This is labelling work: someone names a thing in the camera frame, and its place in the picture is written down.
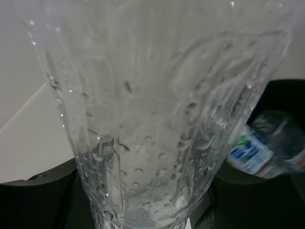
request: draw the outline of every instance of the water droplet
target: water droplet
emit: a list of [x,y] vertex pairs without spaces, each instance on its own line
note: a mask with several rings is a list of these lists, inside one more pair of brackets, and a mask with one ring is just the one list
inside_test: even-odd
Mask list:
[[92,130],[92,129],[87,129],[87,131],[88,131],[88,133],[90,133],[90,134],[99,136],[99,134],[98,134],[96,131]]
[[165,154],[165,153],[160,153],[160,154],[158,155],[158,158],[159,158],[159,159],[165,159],[165,158],[166,158],[166,154]]
[[180,141],[177,148],[179,150],[186,150],[190,146],[191,142],[191,140]]
[[187,107],[184,110],[184,113],[186,115],[190,115],[193,113],[193,111],[196,109],[196,107],[198,106],[198,103],[190,103],[187,105]]
[[120,170],[121,174],[127,176],[127,173],[124,170]]
[[145,136],[145,140],[146,140],[146,141],[151,141],[151,140],[152,140],[152,137],[151,137],[150,135],[147,135],[147,136]]
[[158,112],[157,112],[157,111],[153,111],[153,112],[151,113],[151,116],[152,116],[152,117],[156,117],[156,116],[157,116],[157,114],[158,114]]
[[169,215],[162,216],[162,217],[158,218],[158,221],[163,221],[163,220],[168,220],[168,219],[172,219],[172,217]]
[[88,113],[88,112],[86,112],[85,115],[86,115],[87,117],[89,117],[89,118],[94,118],[94,116],[93,116],[92,114]]
[[98,153],[92,153],[92,157],[96,161],[103,161],[103,158]]
[[126,151],[126,152],[130,151],[129,147],[127,145],[121,143],[119,138],[118,138],[118,144],[119,144],[120,148],[122,148],[124,151]]
[[176,179],[179,179],[181,177],[181,175],[182,175],[182,171],[181,170],[182,170],[182,168],[179,169],[178,173],[176,173]]
[[106,220],[113,220],[113,214],[109,211],[104,211],[103,216],[105,217]]
[[201,141],[197,145],[197,149],[199,150],[206,150],[208,149],[214,142],[215,136],[212,136],[208,140],[201,139]]
[[140,168],[136,168],[134,171],[138,174],[144,173],[143,169],[140,169]]
[[208,166],[209,170],[213,170],[215,168],[215,166],[217,165],[217,163],[212,163]]
[[142,206],[143,206],[144,208],[148,208],[149,205],[150,205],[150,202],[144,202],[144,203],[142,204]]
[[249,47],[249,48],[252,48],[252,47],[255,46],[255,45],[256,45],[256,40],[253,40],[253,41],[250,41],[248,47]]
[[56,80],[54,80],[52,76],[50,76],[50,84],[54,90],[60,90],[59,83]]
[[248,89],[251,89],[253,87],[253,83],[251,81],[248,81],[246,83],[246,86],[247,86]]
[[167,172],[166,168],[160,168],[158,170],[158,172],[156,173],[156,176],[157,177],[162,177],[162,176],[164,176],[166,174],[166,172]]
[[151,47],[147,50],[147,57],[149,61],[153,60],[153,50]]
[[137,188],[137,187],[140,186],[140,184],[139,184],[138,182],[133,182],[132,185],[133,185],[135,188]]
[[124,85],[125,85],[126,90],[127,90],[129,93],[132,94],[132,88],[131,88],[129,82],[128,82],[128,81],[125,81],[125,82],[124,82]]
[[196,86],[195,90],[199,95],[205,94],[207,91],[209,91],[210,84],[204,80],[200,81]]
[[89,96],[86,93],[82,93],[81,95],[84,97],[84,99],[88,99],[89,98]]
[[182,187],[181,189],[180,189],[180,192],[186,192],[187,191],[187,187],[186,186],[184,186],[184,187]]

